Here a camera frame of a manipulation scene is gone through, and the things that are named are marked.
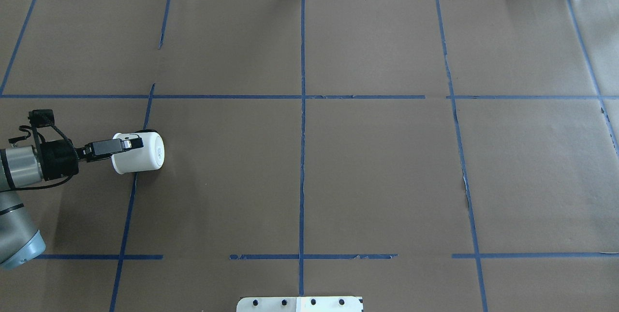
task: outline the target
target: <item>white bracket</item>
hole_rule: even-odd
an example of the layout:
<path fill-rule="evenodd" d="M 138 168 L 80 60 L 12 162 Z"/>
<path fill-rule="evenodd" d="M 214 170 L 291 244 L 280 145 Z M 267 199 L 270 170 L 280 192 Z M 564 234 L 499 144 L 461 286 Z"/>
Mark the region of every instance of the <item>white bracket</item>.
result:
<path fill-rule="evenodd" d="M 236 312 L 363 312 L 363 298 L 242 298 L 236 305 Z"/>

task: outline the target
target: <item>white cup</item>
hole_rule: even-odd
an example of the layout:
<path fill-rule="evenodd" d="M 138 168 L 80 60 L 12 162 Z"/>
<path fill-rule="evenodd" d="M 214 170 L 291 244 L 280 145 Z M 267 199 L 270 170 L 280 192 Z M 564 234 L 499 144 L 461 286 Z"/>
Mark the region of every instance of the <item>white cup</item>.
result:
<path fill-rule="evenodd" d="M 112 155 L 114 170 L 124 173 L 154 171 L 161 168 L 165 159 L 163 140 L 157 132 L 116 133 L 113 139 L 142 138 L 144 147 Z"/>

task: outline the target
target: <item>white metal plate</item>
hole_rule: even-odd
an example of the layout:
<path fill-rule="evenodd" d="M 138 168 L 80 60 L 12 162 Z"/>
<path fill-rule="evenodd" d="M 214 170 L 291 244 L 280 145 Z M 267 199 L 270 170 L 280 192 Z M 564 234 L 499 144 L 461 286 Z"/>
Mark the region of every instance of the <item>white metal plate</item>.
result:
<path fill-rule="evenodd" d="M 363 312 L 362 297 L 242 298 L 236 312 Z"/>

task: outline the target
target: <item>black band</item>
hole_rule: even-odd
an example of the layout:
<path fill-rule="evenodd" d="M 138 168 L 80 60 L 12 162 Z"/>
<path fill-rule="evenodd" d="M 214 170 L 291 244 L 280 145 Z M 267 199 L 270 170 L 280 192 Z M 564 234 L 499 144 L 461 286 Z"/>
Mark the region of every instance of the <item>black band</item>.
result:
<path fill-rule="evenodd" d="M 0 215 L 4 215 L 4 214 L 6 214 L 6 213 L 8 213 L 10 211 L 14 211 L 14 210 L 20 209 L 20 208 L 24 208 L 24 204 L 23 203 L 20 203 L 17 206 L 9 207 L 9 208 L 7 208 L 7 209 L 5 209 L 3 211 L 0 211 Z"/>
<path fill-rule="evenodd" d="M 9 162 L 6 159 L 6 149 L 0 149 L 0 159 L 2 159 L 2 168 L 4 169 L 4 177 L 6 178 L 7 184 L 9 184 L 9 189 L 15 189 L 15 183 L 13 182 L 11 171 L 9 170 Z"/>

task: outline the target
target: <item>blue tape line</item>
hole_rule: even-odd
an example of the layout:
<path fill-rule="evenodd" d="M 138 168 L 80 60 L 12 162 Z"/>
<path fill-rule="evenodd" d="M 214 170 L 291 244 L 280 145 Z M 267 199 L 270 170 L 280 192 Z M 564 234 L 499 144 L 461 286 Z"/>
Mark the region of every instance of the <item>blue tape line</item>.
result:
<path fill-rule="evenodd" d="M 118 99 L 146 99 L 144 94 L 2 94 L 0 98 L 20 98 L 20 99 L 96 99 L 96 100 L 118 100 Z"/>
<path fill-rule="evenodd" d="M 305 0 L 301 0 L 301 180 L 299 190 L 299 296 L 305 292 Z"/>
<path fill-rule="evenodd" d="M 619 258 L 617 253 L 482 253 L 482 259 L 539 259 L 553 257 L 612 257 Z M 475 254 L 452 254 L 453 259 L 475 259 Z"/>
<path fill-rule="evenodd" d="M 161 50 L 161 46 L 163 45 L 163 37 L 165 36 L 165 26 L 168 24 L 168 13 L 170 12 L 170 0 L 165 3 L 165 12 L 163 13 L 163 24 L 161 25 L 161 38 L 159 39 L 159 47 L 157 49 Z"/>
<path fill-rule="evenodd" d="M 442 52 L 445 62 L 445 70 L 447 72 L 447 80 L 449 80 L 449 95 L 451 96 L 451 109 L 454 116 L 454 125 L 456 127 L 456 137 L 458 142 L 458 151 L 460 154 L 460 166 L 462 167 L 462 178 L 464 179 L 464 189 L 466 198 L 469 202 L 469 222 L 471 224 L 471 235 L 473 237 L 473 249 L 475 250 L 475 263 L 477 265 L 477 279 L 479 282 L 479 292 L 482 298 L 482 308 L 484 312 L 488 312 L 488 302 L 486 300 L 486 284 L 484 284 L 484 273 L 482 272 L 482 260 L 479 257 L 479 245 L 477 241 L 477 229 L 475 228 L 475 215 L 473 214 L 473 202 L 471 200 L 471 191 L 469 189 L 469 176 L 466 170 L 466 161 L 464 160 L 464 149 L 462 148 L 462 135 L 460 135 L 460 124 L 458 123 L 456 100 L 454 98 L 454 86 L 451 78 L 451 69 L 447 61 L 447 41 L 445 39 L 445 29 L 442 23 L 441 2 L 436 0 L 436 13 L 438 15 L 438 25 L 441 32 Z"/>
<path fill-rule="evenodd" d="M 118 255 L 118 266 L 116 278 L 114 278 L 114 288 L 112 290 L 112 299 L 110 302 L 110 312 L 114 312 L 116 308 L 116 299 L 118 296 L 118 285 L 122 274 L 122 262 L 124 261 L 124 252 L 127 248 L 127 238 L 129 237 L 129 226 L 131 224 L 131 213 L 133 212 L 133 202 L 135 201 L 135 189 L 137 188 L 137 173 L 133 174 L 133 186 L 131 187 L 131 195 L 129 198 L 129 207 L 127 209 L 127 217 L 124 222 L 124 231 L 122 232 L 122 242 L 120 246 L 120 254 Z"/>
<path fill-rule="evenodd" d="M 118 260 L 113 254 L 41 254 L 37 260 Z M 125 255 L 124 260 L 163 260 L 163 255 L 137 254 Z"/>
<path fill-rule="evenodd" d="M 304 260 L 389 260 L 397 254 L 304 254 Z M 230 255 L 230 260 L 298 260 L 298 254 L 242 254 Z"/>
<path fill-rule="evenodd" d="M 28 21 L 30 19 L 30 15 L 32 15 L 32 10 L 34 10 L 35 8 L 36 2 L 37 0 L 32 0 L 32 2 L 30 2 L 30 8 L 28 9 L 28 13 L 26 14 L 26 18 L 24 19 L 22 30 L 19 32 L 19 36 L 17 37 L 17 43 L 15 43 L 15 48 L 13 48 L 13 54 L 11 54 L 11 60 L 9 60 L 9 65 L 6 67 L 4 79 L 2 79 L 2 85 L 0 85 L 0 94 L 4 92 L 4 87 L 6 87 L 6 83 L 7 81 L 9 81 L 9 74 L 11 73 L 11 68 L 13 68 L 13 61 L 15 61 L 15 57 L 17 57 L 17 50 L 19 50 L 19 45 L 22 43 L 24 32 L 26 32 L 26 27 L 28 26 Z"/>
<path fill-rule="evenodd" d="M 591 75 L 591 80 L 593 81 L 593 87 L 595 87 L 595 94 L 597 94 L 598 99 L 600 101 L 600 107 L 604 112 L 604 119 L 606 120 L 606 127 L 608 128 L 608 133 L 610 134 L 610 139 L 613 142 L 613 146 L 615 148 L 615 154 L 617 158 L 619 158 L 619 145 L 617 144 L 617 136 L 615 135 L 615 130 L 613 129 L 613 124 L 610 122 L 610 118 L 608 118 L 608 110 L 606 110 L 606 105 L 604 104 L 604 100 L 601 98 L 600 87 L 597 83 L 597 78 L 595 77 L 595 72 L 593 71 L 593 66 L 591 65 L 591 60 L 589 57 L 589 53 L 587 52 L 587 48 L 584 46 L 584 41 L 582 40 L 582 34 L 580 32 L 580 27 L 578 26 L 578 22 L 576 20 L 576 16 L 574 14 L 574 8 L 572 7 L 572 0 L 568 1 L 568 10 L 570 10 L 570 17 L 572 18 L 572 23 L 574 24 L 574 29 L 578 36 L 578 42 L 580 43 L 582 54 L 584 55 L 585 61 L 587 63 L 587 69 Z"/>
<path fill-rule="evenodd" d="M 144 116 L 144 126 L 142 129 L 148 127 L 148 120 L 150 119 L 150 107 L 153 104 L 153 94 L 155 93 L 155 84 L 150 87 L 150 93 L 148 94 L 148 104 L 146 105 L 146 115 Z"/>
<path fill-rule="evenodd" d="M 310 95 L 306 97 L 308 100 L 424 100 L 425 96 L 407 96 L 407 95 L 395 95 L 395 96 L 360 96 L 360 95 Z"/>
<path fill-rule="evenodd" d="M 598 96 L 447 96 L 456 100 L 597 100 Z"/>
<path fill-rule="evenodd" d="M 270 94 L 156 94 L 153 98 L 162 100 L 300 100 L 301 96 Z"/>

